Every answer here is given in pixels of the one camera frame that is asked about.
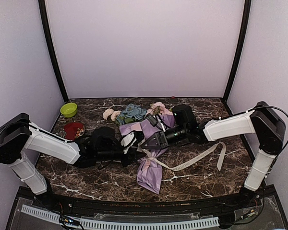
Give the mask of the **purple and pink wrapping paper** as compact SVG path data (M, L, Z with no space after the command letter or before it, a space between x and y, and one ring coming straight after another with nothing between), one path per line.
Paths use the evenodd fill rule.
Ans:
M159 129L150 124L146 119L142 122L134 122L125 124L119 127L120 133L125 136L132 131L142 131L145 139L151 137L154 133L158 132ZM137 183L146 188L147 190L159 194L162 180L162 166L152 160L157 158L167 150L144 150L145 156L139 159L140 166L137 171Z

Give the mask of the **blue fake flower stem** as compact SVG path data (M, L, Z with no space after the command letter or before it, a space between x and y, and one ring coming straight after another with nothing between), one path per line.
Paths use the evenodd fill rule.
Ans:
M122 126L133 122L141 122L144 120L146 113L146 109L131 103L115 118L115 123Z

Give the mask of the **white fake flower stem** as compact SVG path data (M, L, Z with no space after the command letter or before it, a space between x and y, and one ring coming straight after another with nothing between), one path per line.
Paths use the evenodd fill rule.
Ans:
M109 108L103 112L103 119L107 120L110 118L112 121L115 121L120 114L120 110L114 111L113 109Z

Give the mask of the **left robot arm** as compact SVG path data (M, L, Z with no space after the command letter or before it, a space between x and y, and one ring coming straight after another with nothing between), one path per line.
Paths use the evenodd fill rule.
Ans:
M58 205L51 186L25 154L37 151L57 158L77 168L89 168L97 162L120 161L126 167L140 158L138 144L144 139L141 131L132 131L116 139L114 129L102 126L95 129L85 141L67 140L40 128L20 113L0 127L0 164L8 165L39 201L48 209Z

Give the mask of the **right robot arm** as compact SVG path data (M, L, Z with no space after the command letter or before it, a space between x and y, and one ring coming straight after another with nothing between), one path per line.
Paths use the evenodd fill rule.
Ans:
M261 101L244 112L197 123L191 107L180 104L172 108L176 126L155 132L139 144L139 149L149 155L151 150L164 150L185 139L188 143L205 144L233 136L255 134L259 142L258 153L241 193L235 198L237 206L245 208L254 200L253 193L258 190L288 145L288 139L285 139L286 124L277 111L283 112Z

